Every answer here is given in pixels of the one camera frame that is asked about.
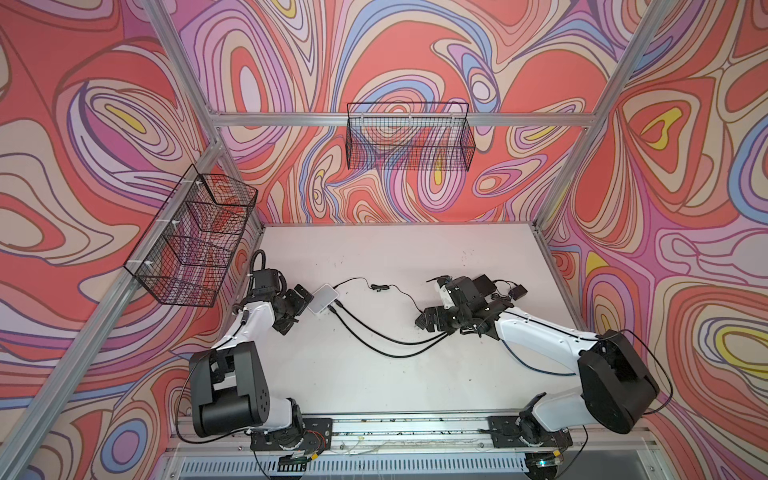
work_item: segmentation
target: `swirl pattern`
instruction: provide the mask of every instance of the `swirl pattern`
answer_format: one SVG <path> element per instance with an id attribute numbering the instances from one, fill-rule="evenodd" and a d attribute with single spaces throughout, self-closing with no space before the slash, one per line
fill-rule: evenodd
<path id="1" fill-rule="evenodd" d="M 681 478 L 768 478 L 766 18 L 678 2 L 545 228 L 589 327 L 670 373 L 647 419 Z"/>

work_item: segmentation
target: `wire basket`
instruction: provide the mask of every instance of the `wire basket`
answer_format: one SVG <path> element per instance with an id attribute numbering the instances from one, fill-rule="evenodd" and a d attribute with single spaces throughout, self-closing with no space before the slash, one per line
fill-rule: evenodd
<path id="1" fill-rule="evenodd" d="M 213 306 L 257 194 L 226 175 L 197 174 L 184 201 L 131 273 L 159 303 Z"/>
<path id="2" fill-rule="evenodd" d="M 475 138 L 462 102 L 347 104 L 346 166 L 352 170 L 463 170 Z"/>

